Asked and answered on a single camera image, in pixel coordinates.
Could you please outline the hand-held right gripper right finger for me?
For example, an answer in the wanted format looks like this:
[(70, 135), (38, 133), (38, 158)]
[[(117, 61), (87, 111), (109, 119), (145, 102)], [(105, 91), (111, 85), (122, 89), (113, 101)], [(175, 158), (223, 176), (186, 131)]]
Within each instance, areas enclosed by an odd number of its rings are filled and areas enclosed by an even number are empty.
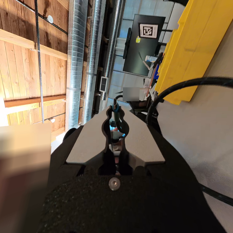
[(125, 134), (118, 163), (121, 175), (131, 175), (137, 167), (146, 168), (148, 165), (165, 163), (165, 158), (146, 123), (121, 106), (119, 120), (120, 127), (117, 128)]

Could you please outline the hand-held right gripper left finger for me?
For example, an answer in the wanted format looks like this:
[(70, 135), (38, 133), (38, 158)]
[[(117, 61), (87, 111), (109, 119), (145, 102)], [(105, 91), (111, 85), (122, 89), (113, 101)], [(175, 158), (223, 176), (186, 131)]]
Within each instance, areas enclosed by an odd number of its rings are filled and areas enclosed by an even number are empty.
[(67, 164), (91, 166), (100, 175), (115, 175), (115, 158), (109, 146), (112, 143), (111, 117), (112, 107), (109, 106), (83, 125), (66, 159)]

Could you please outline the yellow bin with black divider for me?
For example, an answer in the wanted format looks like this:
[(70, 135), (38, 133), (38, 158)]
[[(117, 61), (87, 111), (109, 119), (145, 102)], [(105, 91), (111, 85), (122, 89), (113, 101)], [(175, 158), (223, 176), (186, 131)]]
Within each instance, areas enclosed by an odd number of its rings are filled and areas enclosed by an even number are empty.
[(188, 1), (178, 21), (170, 87), (204, 76), (232, 20), (232, 0)]

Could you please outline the black monitor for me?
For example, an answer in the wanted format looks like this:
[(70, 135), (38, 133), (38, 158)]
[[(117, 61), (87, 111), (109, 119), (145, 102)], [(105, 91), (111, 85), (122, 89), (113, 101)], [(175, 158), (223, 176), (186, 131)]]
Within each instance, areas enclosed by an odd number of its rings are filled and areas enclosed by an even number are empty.
[[(147, 76), (151, 66), (151, 62), (145, 62), (145, 57), (158, 56), (159, 50), (162, 46), (162, 42), (159, 42), (159, 38), (163, 30), (165, 17), (162, 16), (148, 16), (135, 14), (132, 31), (130, 35), (130, 44), (127, 50), (126, 59), (124, 61), (124, 72), (129, 72), (137, 75)], [(136, 43), (136, 38), (139, 36), (139, 23), (143, 24), (158, 24), (158, 38), (149, 39), (141, 38), (140, 43)]]

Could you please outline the black video bar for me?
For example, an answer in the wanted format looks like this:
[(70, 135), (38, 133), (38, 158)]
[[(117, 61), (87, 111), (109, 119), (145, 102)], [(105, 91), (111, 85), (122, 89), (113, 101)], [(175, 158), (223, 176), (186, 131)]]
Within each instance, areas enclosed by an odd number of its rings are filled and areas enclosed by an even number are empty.
[(130, 35), (131, 35), (131, 28), (128, 28), (128, 32), (127, 32), (127, 37), (126, 37), (126, 42), (125, 42), (125, 47), (124, 47), (124, 52), (123, 52), (123, 59), (126, 59), (126, 55), (127, 55), (127, 50), (130, 44)]

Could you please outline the metal ceiling conduit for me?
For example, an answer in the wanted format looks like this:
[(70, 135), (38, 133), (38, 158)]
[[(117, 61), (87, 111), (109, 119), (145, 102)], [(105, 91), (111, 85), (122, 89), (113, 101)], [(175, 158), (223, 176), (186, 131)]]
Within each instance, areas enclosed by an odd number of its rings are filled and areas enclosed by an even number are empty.
[(40, 52), (40, 35), (39, 35), (39, 20), (38, 20), (38, 4), (37, 0), (34, 0), (35, 8), (35, 23), (36, 23), (36, 36), (37, 36), (37, 56), (38, 56), (38, 68), (39, 68), (39, 83), (40, 83), (40, 100), (42, 111), (42, 123), (44, 123), (44, 107), (43, 107), (43, 90), (42, 90), (42, 70), (41, 70), (41, 52)]

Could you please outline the smooth silver ceiling pipe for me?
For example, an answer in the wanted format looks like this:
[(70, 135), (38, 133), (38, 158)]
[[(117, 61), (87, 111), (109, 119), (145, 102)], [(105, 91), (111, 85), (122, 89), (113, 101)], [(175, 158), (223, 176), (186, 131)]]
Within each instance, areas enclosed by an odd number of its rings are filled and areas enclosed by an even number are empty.
[(110, 37), (107, 49), (107, 56), (106, 62), (104, 66), (104, 77), (107, 78), (106, 82), (106, 90), (103, 94), (101, 94), (101, 100), (106, 101), (110, 89), (110, 81), (111, 81), (111, 69), (113, 67), (113, 58), (115, 54), (115, 46), (117, 42), (117, 37), (120, 33), (121, 21), (124, 14), (124, 6), (125, 0), (116, 0), (113, 16), (112, 16), (112, 23), (111, 23), (111, 30), (110, 30)]

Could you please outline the printed tag sheet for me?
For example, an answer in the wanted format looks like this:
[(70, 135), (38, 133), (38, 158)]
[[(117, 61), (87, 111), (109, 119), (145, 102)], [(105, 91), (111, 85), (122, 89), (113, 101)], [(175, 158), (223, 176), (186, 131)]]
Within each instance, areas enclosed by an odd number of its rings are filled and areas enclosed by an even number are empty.
[(143, 24), (139, 23), (139, 37), (157, 39), (159, 25), (158, 24)]

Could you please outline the white duct vent grille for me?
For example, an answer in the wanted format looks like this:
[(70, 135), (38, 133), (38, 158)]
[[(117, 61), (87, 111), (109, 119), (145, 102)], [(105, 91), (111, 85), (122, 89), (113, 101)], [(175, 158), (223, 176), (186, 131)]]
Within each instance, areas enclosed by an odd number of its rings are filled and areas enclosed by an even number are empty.
[(100, 92), (106, 92), (108, 80), (109, 80), (108, 77), (101, 76), (100, 89), (99, 89)]

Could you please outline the silver spiral air duct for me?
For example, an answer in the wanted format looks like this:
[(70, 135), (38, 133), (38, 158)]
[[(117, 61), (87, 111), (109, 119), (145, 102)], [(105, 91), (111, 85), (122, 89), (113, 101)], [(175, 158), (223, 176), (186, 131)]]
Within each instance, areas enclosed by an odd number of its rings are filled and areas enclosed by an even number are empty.
[(98, 33), (101, 17), (102, 0), (92, 1), (90, 31), (88, 39), (88, 55), (85, 76), (85, 88), (82, 110), (82, 125), (87, 123), (92, 117), (92, 107), (95, 92), (95, 63), (98, 44)]
[(70, 0), (65, 132), (78, 127), (88, 0)]

